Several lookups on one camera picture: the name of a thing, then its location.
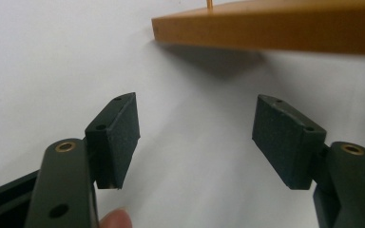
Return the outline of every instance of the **black plastic arm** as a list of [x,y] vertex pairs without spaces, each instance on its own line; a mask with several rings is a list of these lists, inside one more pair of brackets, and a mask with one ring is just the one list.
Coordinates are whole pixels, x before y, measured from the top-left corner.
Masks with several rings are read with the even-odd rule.
[[83,140],[50,145],[41,169],[0,187],[0,227],[98,227],[95,188],[122,188],[140,138],[135,93],[113,99]]
[[365,228],[365,148],[324,144],[326,131],[281,99],[259,95],[253,140],[291,189],[314,193],[321,228]]

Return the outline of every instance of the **white background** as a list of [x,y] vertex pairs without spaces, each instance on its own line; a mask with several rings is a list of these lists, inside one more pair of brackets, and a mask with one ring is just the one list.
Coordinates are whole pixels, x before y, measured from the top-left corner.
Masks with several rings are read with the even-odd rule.
[[100,217],[125,206],[138,228],[317,227],[313,190],[289,190],[251,140],[257,95],[308,115],[328,144],[365,146],[365,56],[153,41],[152,17],[205,5],[0,1],[0,185],[134,91],[142,138],[125,187],[98,191]]

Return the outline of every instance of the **fingertip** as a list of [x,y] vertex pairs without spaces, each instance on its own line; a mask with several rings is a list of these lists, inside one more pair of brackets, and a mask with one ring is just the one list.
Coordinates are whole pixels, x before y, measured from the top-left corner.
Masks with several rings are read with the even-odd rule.
[[101,221],[101,228],[132,228],[132,221],[126,209],[118,208],[108,213]]

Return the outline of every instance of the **orange wooden board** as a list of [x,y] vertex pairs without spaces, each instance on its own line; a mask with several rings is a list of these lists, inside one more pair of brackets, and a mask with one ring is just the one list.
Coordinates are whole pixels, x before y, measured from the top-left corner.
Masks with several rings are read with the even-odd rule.
[[255,0],[152,19],[160,42],[365,54],[365,0]]

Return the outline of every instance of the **wooden shelf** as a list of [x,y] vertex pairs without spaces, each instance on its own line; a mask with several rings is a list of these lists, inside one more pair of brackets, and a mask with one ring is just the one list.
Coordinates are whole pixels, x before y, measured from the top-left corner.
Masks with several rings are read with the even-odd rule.
[[365,0],[255,0],[152,19],[160,42],[365,54]]

